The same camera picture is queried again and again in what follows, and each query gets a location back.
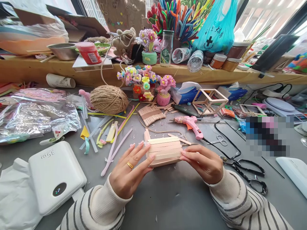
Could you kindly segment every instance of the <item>blue plastic bag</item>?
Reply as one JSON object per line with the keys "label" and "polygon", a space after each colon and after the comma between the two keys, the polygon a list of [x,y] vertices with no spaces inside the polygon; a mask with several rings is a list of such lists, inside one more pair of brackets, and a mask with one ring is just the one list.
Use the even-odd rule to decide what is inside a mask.
{"label": "blue plastic bag", "polygon": [[225,0],[216,0],[204,25],[193,43],[193,51],[224,52],[227,54],[234,42],[237,0],[230,0],[228,12],[223,14]]}

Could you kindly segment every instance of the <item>striped sleeve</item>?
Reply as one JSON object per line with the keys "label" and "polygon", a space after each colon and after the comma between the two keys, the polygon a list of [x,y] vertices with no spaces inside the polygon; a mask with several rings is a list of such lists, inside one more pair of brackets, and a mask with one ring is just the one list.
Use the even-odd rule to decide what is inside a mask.
{"label": "striped sleeve", "polygon": [[57,230],[118,230],[131,199],[118,197],[108,177],[104,186],[93,187],[69,208]]}
{"label": "striped sleeve", "polygon": [[222,180],[209,186],[222,219],[230,229],[293,230],[276,208],[247,187],[236,173],[224,169]]}

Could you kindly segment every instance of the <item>black scissors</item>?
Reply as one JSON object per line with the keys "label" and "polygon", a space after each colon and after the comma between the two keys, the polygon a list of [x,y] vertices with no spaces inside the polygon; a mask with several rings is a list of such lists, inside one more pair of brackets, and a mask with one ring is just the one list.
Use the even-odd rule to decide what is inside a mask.
{"label": "black scissors", "polygon": [[[255,191],[259,192],[260,194],[262,195],[266,195],[268,193],[268,188],[266,186],[266,183],[264,183],[263,181],[259,181],[259,180],[255,180],[255,179],[250,179],[248,178],[239,168],[247,171],[247,172],[250,172],[252,174],[255,174],[257,176],[261,176],[261,177],[264,177],[265,175],[265,170],[258,164],[256,164],[255,162],[253,161],[250,161],[250,160],[246,160],[246,159],[239,159],[239,160],[233,160],[233,159],[227,159],[226,157],[223,157],[223,156],[220,156],[220,158],[223,160],[223,163],[226,164],[226,165],[229,165],[231,167],[233,167],[247,182],[248,184],[250,185],[250,187],[252,187]],[[256,170],[253,170],[253,169],[249,169],[249,168],[244,168],[240,162],[246,162],[246,163],[249,163],[249,164],[252,164],[254,166],[256,166],[257,168],[259,168],[260,171],[256,171]],[[261,187],[262,187],[262,191],[259,191],[257,188],[255,188],[253,186],[252,183],[257,183],[259,184]]]}

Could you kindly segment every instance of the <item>flower bouquet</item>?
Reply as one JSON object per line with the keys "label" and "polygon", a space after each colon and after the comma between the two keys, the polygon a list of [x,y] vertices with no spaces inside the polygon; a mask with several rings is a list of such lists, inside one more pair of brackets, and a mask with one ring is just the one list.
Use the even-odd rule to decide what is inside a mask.
{"label": "flower bouquet", "polygon": [[154,65],[157,63],[157,53],[154,50],[154,41],[157,35],[152,29],[140,31],[140,39],[145,49],[142,51],[143,63],[146,65]]}
{"label": "flower bouquet", "polygon": [[171,75],[165,75],[163,78],[159,77],[157,80],[160,83],[160,86],[157,88],[157,103],[160,106],[166,106],[170,100],[168,91],[171,87],[176,87],[176,81]]}
{"label": "flower bouquet", "polygon": [[125,68],[125,72],[117,72],[117,78],[125,81],[126,86],[133,84],[133,98],[150,102],[154,98],[154,88],[157,79],[161,78],[151,71],[152,67],[146,65],[143,69],[137,65]]}

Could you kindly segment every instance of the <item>twine ball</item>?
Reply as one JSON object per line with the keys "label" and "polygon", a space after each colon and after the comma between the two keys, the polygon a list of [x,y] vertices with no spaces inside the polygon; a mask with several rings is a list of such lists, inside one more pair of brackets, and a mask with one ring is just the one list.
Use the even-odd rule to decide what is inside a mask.
{"label": "twine ball", "polygon": [[117,114],[128,107],[128,97],[116,86],[103,85],[91,92],[91,103],[102,113]]}

